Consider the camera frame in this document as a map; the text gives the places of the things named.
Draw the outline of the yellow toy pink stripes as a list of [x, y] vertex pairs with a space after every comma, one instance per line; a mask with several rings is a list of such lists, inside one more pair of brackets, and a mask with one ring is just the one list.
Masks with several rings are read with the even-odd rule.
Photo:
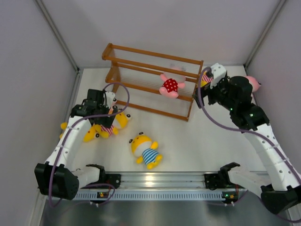
[[121, 108], [118, 109], [118, 114], [115, 116], [115, 119], [110, 128], [104, 127], [103, 125], [95, 125], [96, 134], [102, 138], [108, 138], [111, 135], [117, 135], [119, 130], [124, 129], [128, 122], [131, 120], [132, 116], [123, 111]]
[[206, 84], [210, 83], [212, 80], [213, 80], [213, 78], [207, 76], [207, 72], [204, 72], [201, 77], [200, 87], [204, 87]]

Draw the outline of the pink toy red dots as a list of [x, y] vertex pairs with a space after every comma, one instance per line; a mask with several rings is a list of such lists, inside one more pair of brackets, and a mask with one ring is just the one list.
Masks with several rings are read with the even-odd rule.
[[252, 85], [252, 92], [256, 92], [260, 87], [261, 83], [258, 82], [253, 76], [246, 76], [248, 79], [249, 83]]
[[114, 97], [113, 100], [112, 100], [112, 103], [111, 103], [111, 106], [114, 106], [117, 102], [117, 99]]
[[163, 72], [160, 78], [163, 81], [159, 88], [160, 94], [168, 98], [178, 98], [178, 89], [185, 87], [186, 77], [176, 73]]

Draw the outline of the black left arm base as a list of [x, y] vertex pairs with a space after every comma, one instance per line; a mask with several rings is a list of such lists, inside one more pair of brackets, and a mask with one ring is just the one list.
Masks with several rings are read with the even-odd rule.
[[88, 164], [81, 170], [76, 170], [79, 188], [105, 187], [106, 184], [119, 188], [121, 183], [120, 173], [108, 173], [104, 166]]

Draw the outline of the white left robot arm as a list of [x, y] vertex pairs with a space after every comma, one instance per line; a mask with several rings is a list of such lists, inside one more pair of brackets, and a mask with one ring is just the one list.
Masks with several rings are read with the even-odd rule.
[[80, 188], [89, 184], [101, 188], [106, 184], [103, 166], [88, 164], [75, 171], [71, 167], [92, 126], [112, 125], [114, 117], [111, 114], [118, 111], [116, 101], [115, 93], [111, 91], [89, 89], [87, 98], [72, 108], [59, 143], [45, 163], [37, 164], [34, 169], [42, 195], [72, 200]]

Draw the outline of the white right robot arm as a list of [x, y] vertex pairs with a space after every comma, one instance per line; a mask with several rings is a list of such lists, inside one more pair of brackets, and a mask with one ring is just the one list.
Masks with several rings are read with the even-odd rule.
[[[279, 214], [301, 202], [301, 175], [282, 150], [273, 133], [264, 110], [252, 102], [253, 85], [246, 77], [226, 75], [202, 85], [198, 80], [194, 99], [198, 107], [215, 125], [240, 132], [250, 142], [264, 165], [269, 179], [265, 180], [244, 169], [236, 162], [224, 165], [218, 171], [220, 183], [225, 187], [238, 185], [257, 195], [264, 207]], [[235, 128], [214, 120], [204, 108], [204, 98], [209, 105], [219, 104], [230, 113]]]

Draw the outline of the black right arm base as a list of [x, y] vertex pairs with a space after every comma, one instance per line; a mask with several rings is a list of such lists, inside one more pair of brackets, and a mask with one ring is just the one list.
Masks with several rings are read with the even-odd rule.
[[228, 172], [235, 167], [240, 167], [240, 164], [232, 162], [220, 168], [216, 173], [205, 173], [205, 186], [209, 190], [216, 190], [220, 188], [234, 188], [234, 183], [230, 182]]

